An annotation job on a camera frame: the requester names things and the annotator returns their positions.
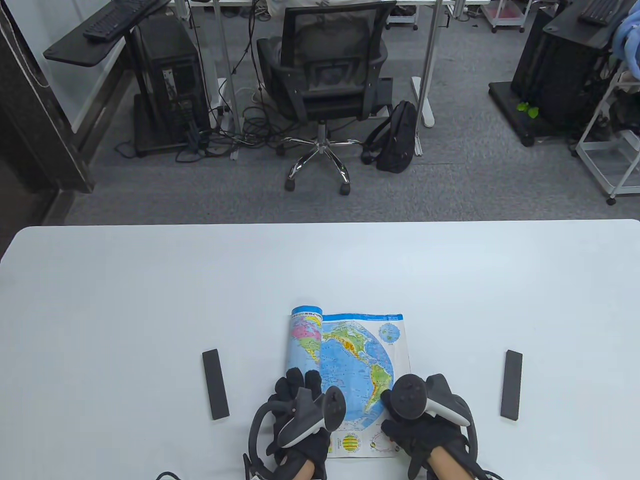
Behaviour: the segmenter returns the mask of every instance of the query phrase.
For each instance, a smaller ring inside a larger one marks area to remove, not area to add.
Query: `map booklet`
[[[329,457],[390,457],[395,444],[380,429],[388,417],[380,394],[410,373],[402,315],[323,315],[318,307],[291,312],[287,370],[318,370],[323,390],[339,387],[347,401]]]

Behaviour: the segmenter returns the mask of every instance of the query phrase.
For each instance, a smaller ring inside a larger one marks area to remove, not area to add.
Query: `chair base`
[[[342,179],[342,185],[340,185],[340,195],[349,195],[351,192],[351,181],[349,180],[349,172],[344,166],[344,163],[333,153],[331,147],[347,147],[350,145],[361,145],[358,140],[345,140],[345,141],[330,141],[326,136],[326,122],[318,122],[318,135],[316,140],[304,140],[303,138],[286,137],[284,142],[301,143],[303,145],[311,145],[312,148],[308,153],[302,155],[297,162],[295,162],[285,181],[284,188],[286,191],[294,191],[296,189],[295,177],[300,170],[318,154],[326,155],[329,160],[333,162],[336,170],[340,174]]]

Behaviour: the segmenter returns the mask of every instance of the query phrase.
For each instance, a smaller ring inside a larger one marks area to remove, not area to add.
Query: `human arm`
[[[427,460],[439,480],[472,480],[472,476],[443,447],[435,447]]]
[[[314,476],[315,471],[316,466],[314,465],[314,463],[311,460],[307,460],[293,480],[311,480]]]

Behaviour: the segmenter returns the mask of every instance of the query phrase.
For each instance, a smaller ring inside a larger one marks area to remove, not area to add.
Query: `gray carpet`
[[[394,77],[394,102],[414,101],[410,77],[419,75],[431,10],[423,8],[420,29],[394,27],[383,34],[389,58],[383,76]],[[214,28],[208,13],[206,28]],[[232,61],[246,45],[246,20],[225,19]],[[258,23],[256,37],[279,35],[281,24]],[[563,142],[525,148],[490,100],[491,81],[511,79],[527,33],[490,33],[484,19],[452,21],[442,30],[429,99],[436,116],[420,134],[424,156],[393,175],[364,166],[359,147],[338,155],[351,175],[351,194],[338,194],[339,179],[327,161],[303,170],[296,191],[283,189],[299,150],[280,158],[267,148],[242,149],[235,162],[204,159],[176,164],[174,154],[125,159],[113,147],[132,137],[132,84],[91,163],[97,181],[78,195],[69,225],[146,223],[249,223],[311,221],[542,220],[640,218],[640,198],[622,196],[609,207],[582,163]],[[214,52],[217,60],[220,53]],[[255,84],[247,60],[234,77],[236,90]],[[239,93],[241,106],[250,92]],[[343,122],[334,122],[338,126]],[[338,132],[359,138],[376,125],[368,121]]]

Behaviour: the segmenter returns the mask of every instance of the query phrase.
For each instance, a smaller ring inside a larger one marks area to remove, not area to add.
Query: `white metal frame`
[[[387,17],[387,29],[392,23],[410,23],[413,24],[413,29],[418,30],[418,15],[420,12],[420,6],[415,6],[415,13],[413,15],[389,15]]]
[[[486,20],[491,24],[492,33],[495,33],[498,27],[520,27],[520,32],[522,33],[524,32],[524,22],[527,21],[527,16],[529,15],[529,10],[531,10],[532,3],[533,0],[529,0],[524,13],[520,11],[520,7],[512,2],[512,0],[491,0],[487,5],[482,5],[480,8],[482,9]],[[520,15],[512,19],[502,19],[500,18],[500,14],[505,8],[516,11]]]
[[[625,66],[621,65],[613,75],[607,91],[602,97],[602,100],[600,100],[600,103],[598,103],[598,107],[593,113],[575,149],[578,156],[582,159],[600,186],[602,186],[602,189],[609,195],[607,198],[609,205],[616,203],[616,195],[640,193],[640,169],[638,168],[638,163],[640,163],[640,138],[633,132],[626,130],[618,132],[614,135],[614,138],[609,141],[586,141],[586,139],[598,115],[605,111],[605,109],[608,109],[609,97],[616,88],[640,86],[640,81],[621,81],[622,75],[626,71]],[[595,159],[593,152],[603,152],[603,150],[610,153],[610,155]],[[621,174],[620,179],[616,182],[611,177],[611,173],[605,171],[611,169],[613,162],[617,160],[620,163],[623,159],[625,159],[629,165],[626,169],[616,171],[617,174]],[[630,181],[634,172],[637,175],[634,175],[634,178]]]

